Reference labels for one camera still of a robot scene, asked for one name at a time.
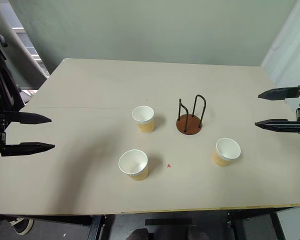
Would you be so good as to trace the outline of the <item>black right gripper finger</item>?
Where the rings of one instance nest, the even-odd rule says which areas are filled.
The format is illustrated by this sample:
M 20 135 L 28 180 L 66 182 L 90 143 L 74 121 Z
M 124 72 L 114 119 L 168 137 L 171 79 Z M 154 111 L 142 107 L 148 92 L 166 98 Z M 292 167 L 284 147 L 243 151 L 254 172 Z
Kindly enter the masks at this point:
M 287 119 L 268 119 L 255 122 L 254 125 L 264 130 L 273 132 L 300 134 L 300 121 L 289 121 Z
M 258 95 L 260 99 L 271 101 L 298 98 L 300 95 L 299 87 L 273 88 Z

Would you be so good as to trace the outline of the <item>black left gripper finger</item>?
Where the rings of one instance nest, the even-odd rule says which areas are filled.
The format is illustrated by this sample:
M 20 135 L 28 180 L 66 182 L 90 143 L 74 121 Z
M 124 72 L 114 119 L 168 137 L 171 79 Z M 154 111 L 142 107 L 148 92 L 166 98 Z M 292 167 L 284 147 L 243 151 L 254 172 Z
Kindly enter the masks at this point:
M 50 123 L 52 121 L 43 115 L 29 112 L 5 111 L 4 116 L 9 122 L 18 122 L 20 124 L 36 125 Z
M 2 157 L 27 156 L 49 151 L 55 147 L 54 144 L 42 142 L 22 142 L 20 144 L 6 145 L 0 149 Z

